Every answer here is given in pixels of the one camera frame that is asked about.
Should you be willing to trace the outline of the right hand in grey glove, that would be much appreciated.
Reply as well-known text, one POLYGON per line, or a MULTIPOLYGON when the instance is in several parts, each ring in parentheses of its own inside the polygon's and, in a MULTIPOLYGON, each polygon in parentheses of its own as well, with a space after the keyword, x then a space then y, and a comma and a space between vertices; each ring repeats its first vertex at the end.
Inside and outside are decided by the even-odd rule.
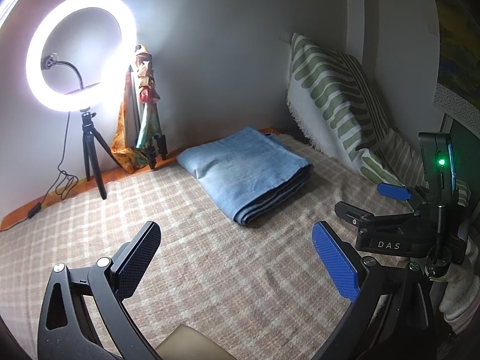
POLYGON ((478 258, 479 248, 468 238, 462 264, 452 263, 444 276, 433 279, 447 285, 439 311, 456 335, 468 327, 479 309, 479 276, 474 272, 478 258))

